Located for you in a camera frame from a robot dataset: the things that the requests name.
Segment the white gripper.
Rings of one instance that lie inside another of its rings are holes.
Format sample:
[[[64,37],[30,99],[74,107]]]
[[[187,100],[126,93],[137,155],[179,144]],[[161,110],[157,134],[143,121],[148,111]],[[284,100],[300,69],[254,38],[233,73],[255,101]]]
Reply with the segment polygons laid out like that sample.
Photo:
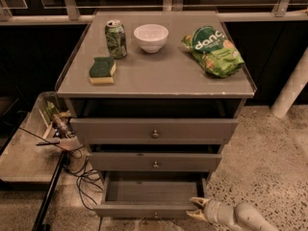
[[[234,208],[230,205],[221,203],[216,200],[210,200],[203,197],[192,197],[190,202],[198,208],[204,210],[187,211],[186,214],[201,221],[209,221],[211,223],[221,225],[233,225],[235,223]]]

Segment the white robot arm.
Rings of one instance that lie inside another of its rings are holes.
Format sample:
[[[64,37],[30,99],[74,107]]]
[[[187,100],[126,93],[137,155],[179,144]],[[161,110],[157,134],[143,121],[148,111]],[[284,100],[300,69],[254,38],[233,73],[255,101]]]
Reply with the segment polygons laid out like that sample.
[[[187,215],[212,224],[220,224],[230,231],[279,231],[270,224],[254,207],[247,203],[231,206],[220,201],[192,197],[190,202],[197,209],[187,211]]]

